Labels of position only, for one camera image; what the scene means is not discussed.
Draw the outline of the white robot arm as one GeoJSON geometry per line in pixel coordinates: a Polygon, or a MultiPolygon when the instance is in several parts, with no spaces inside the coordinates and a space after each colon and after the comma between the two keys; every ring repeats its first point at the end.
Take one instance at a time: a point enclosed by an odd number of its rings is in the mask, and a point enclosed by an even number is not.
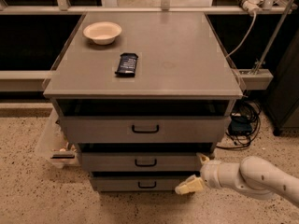
{"type": "Polygon", "coordinates": [[[258,200],[275,194],[299,206],[299,179],[278,169],[271,162],[256,156],[241,162],[210,160],[200,153],[200,175],[191,175],[175,187],[178,195],[210,189],[232,189],[258,200]]]}

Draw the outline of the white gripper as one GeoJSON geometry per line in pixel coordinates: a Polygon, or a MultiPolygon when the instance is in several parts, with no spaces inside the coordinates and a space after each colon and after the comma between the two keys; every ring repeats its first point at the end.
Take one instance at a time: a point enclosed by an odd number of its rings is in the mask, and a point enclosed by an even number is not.
{"type": "Polygon", "coordinates": [[[216,160],[210,161],[209,157],[203,153],[197,153],[196,157],[198,165],[202,166],[200,174],[203,179],[201,177],[197,177],[196,175],[191,175],[185,181],[175,187],[176,194],[184,195],[196,191],[202,191],[205,187],[205,184],[211,189],[221,188],[218,178],[218,171],[221,162],[216,160]]]}

